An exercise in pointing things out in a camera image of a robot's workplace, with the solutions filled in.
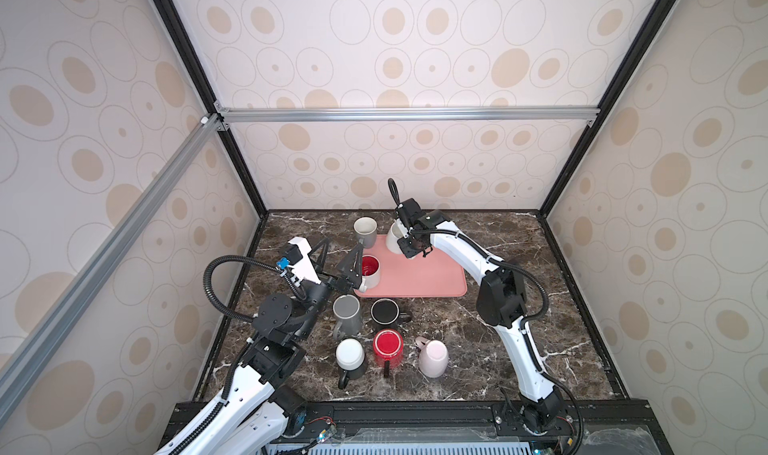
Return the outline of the light grey mug white inside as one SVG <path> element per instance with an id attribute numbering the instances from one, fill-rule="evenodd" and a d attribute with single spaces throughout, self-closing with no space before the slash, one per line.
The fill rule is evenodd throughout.
<path id="1" fill-rule="evenodd" d="M 358 218 L 353 224 L 353 229 L 359 244 L 365 249 L 374 247 L 377 241 L 378 224 L 373 218 Z"/>

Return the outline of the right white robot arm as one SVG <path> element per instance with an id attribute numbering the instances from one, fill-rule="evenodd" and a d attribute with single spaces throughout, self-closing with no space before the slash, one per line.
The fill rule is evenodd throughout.
<path id="1" fill-rule="evenodd" d="M 476 310 L 499 334 L 510 357 L 520 391 L 520 417 L 531 433 L 545 433 L 564 407 L 562 391 L 546 372 L 530 330 L 530 322 L 549 309 L 546 290 L 520 266 L 481 247 L 441 211 L 426 212 L 414 199 L 402 201 L 397 194 L 393 199 L 397 222 L 404 227 L 397 240 L 404 256 L 427 256 L 437 249 L 478 284 Z"/>

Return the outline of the pink rectangular tray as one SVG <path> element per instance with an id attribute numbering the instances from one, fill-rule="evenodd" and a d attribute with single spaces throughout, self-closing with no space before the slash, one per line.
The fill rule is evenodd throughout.
<path id="1" fill-rule="evenodd" d="M 391 252 L 386 235 L 364 254 L 379 261 L 379 283 L 363 293 L 363 298 L 452 298 L 467 292 L 464 269 L 447 254 L 434 250 L 428 256 L 407 259 Z"/>

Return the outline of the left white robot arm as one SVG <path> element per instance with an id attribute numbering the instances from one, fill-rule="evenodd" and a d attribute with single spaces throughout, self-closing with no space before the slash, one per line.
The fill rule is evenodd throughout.
<path id="1" fill-rule="evenodd" d="M 252 335 L 229 369 L 218 394 L 169 442 L 161 454 L 254 453 L 279 438 L 287 429 L 294 409 L 283 384 L 306 354 L 307 339 L 332 294 L 350 294 L 363 286 L 364 247 L 355 245 L 336 266 L 324 270 L 329 242 L 311 246 L 303 237 L 291 239 L 282 257 L 267 264 L 251 257 L 225 255 L 211 261 L 203 273 L 208 301 L 225 317 L 248 324 Z M 265 297 L 253 315 L 225 306 L 212 285 L 214 271 L 238 262 L 278 275 L 288 293 Z"/>

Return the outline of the white teapot-like mug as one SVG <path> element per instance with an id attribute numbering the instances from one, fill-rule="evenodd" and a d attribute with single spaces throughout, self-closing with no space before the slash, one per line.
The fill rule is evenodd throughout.
<path id="1" fill-rule="evenodd" d="M 399 219 L 396 219 L 390 226 L 390 229 L 387 233 L 387 236 L 385 239 L 386 248 L 395 255 L 402 255 L 403 252 L 398 242 L 400 239 L 404 238 L 406 235 L 407 235 L 407 228 L 403 225 L 403 223 Z"/>

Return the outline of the white mug red inside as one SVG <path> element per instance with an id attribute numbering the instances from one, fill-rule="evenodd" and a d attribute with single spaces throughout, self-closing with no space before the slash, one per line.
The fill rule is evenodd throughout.
<path id="1" fill-rule="evenodd" d="M 359 293 L 367 293 L 376 288 L 381 280 L 381 263 L 373 255 L 364 255 L 361 265 L 362 283 L 358 289 Z"/>

